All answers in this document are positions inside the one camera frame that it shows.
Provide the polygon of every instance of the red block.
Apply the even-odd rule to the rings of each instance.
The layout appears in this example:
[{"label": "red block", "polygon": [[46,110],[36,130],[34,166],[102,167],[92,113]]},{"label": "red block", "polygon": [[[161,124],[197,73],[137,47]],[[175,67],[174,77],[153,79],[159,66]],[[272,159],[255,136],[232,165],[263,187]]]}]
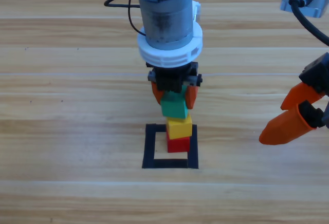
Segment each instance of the red block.
[{"label": "red block", "polygon": [[189,152],[190,137],[169,139],[169,135],[167,133],[167,145],[168,145],[168,153]]}]

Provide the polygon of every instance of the yellow block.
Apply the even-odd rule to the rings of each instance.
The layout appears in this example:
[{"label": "yellow block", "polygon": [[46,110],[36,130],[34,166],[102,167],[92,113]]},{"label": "yellow block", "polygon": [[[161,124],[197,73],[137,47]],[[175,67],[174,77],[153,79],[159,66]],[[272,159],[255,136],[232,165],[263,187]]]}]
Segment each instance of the yellow block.
[{"label": "yellow block", "polygon": [[167,118],[167,131],[169,139],[191,137],[192,118],[190,114],[186,119]]}]

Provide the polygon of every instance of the green block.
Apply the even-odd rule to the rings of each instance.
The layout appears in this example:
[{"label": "green block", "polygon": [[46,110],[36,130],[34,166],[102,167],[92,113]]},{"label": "green block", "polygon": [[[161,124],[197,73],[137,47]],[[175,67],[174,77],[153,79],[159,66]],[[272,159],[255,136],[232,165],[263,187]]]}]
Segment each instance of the green block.
[{"label": "green block", "polygon": [[186,119],[189,111],[186,106],[185,92],[187,87],[183,86],[181,93],[165,92],[161,98],[162,115],[165,117]]}]

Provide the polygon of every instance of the black square outline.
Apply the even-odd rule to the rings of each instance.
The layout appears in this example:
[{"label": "black square outline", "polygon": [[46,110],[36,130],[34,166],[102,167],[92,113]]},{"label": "black square outline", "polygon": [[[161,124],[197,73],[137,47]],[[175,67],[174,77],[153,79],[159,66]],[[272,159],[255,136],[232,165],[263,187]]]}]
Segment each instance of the black square outline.
[{"label": "black square outline", "polygon": [[146,124],[143,169],[199,169],[197,125],[192,126],[187,159],[154,159],[156,133],[165,133],[166,125]]}]

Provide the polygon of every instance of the metal cylinder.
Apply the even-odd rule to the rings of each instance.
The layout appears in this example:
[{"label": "metal cylinder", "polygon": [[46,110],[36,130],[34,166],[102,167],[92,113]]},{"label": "metal cylinder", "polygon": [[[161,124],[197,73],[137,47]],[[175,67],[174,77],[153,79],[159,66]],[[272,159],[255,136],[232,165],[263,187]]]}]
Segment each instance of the metal cylinder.
[{"label": "metal cylinder", "polygon": [[173,50],[193,38],[192,0],[139,0],[146,41],[154,48]]}]

